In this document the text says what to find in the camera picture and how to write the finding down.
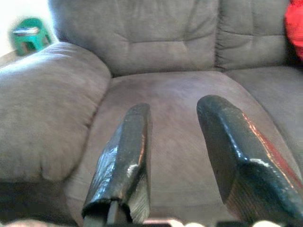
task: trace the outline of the worn armrest pad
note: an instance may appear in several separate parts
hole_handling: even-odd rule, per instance
[[[0,181],[67,177],[110,80],[97,56],[63,42],[0,69]]]
[[[239,220],[303,226],[303,185],[282,154],[225,98],[197,104],[221,199]]]

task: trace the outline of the white wall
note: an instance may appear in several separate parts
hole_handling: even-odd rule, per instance
[[[51,39],[56,41],[51,31],[47,0],[0,0],[0,57],[15,50],[11,31],[27,17],[40,18]]]

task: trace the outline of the couch armrest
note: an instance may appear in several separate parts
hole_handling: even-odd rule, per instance
[[[110,80],[97,56],[62,42],[0,69],[0,182],[67,177]]]

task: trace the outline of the seat cushion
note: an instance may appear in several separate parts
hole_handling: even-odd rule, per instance
[[[290,165],[298,167],[269,115],[238,83],[220,72],[171,72],[115,78],[96,119],[82,162],[66,182],[72,214],[80,211],[103,147],[127,109],[151,106],[151,217],[214,223],[232,217],[223,206],[196,115],[205,95],[219,95],[241,108],[268,136]]]
[[[269,113],[303,174],[303,68],[266,67],[226,75],[245,87]]]

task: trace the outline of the couch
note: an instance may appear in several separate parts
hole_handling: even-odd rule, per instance
[[[288,0],[49,0],[60,40],[0,70],[0,221],[83,225],[103,147],[151,106],[151,217],[233,220],[196,115],[219,95],[302,179],[303,70]]]

